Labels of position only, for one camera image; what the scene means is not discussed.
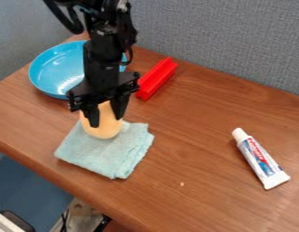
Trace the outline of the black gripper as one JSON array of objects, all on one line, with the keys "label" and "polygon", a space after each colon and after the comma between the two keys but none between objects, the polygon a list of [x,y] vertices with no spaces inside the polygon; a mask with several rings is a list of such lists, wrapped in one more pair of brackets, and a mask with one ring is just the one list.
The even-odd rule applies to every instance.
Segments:
[{"label": "black gripper", "polygon": [[83,80],[66,93],[70,111],[82,111],[91,128],[98,127],[98,108],[110,102],[114,118],[125,113],[129,97],[138,90],[138,72],[121,72],[123,51],[114,44],[83,44]]}]

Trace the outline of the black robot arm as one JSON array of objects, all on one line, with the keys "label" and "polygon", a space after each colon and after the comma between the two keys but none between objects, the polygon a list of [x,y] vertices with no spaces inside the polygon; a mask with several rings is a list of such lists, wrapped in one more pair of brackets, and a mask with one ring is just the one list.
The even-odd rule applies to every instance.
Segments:
[{"label": "black robot arm", "polygon": [[137,30],[127,0],[43,0],[50,12],[72,34],[87,32],[83,43],[83,79],[67,90],[71,111],[79,111],[89,126],[99,124],[98,105],[110,104],[114,118],[123,117],[129,97],[138,90],[138,72],[121,72],[129,64]]}]

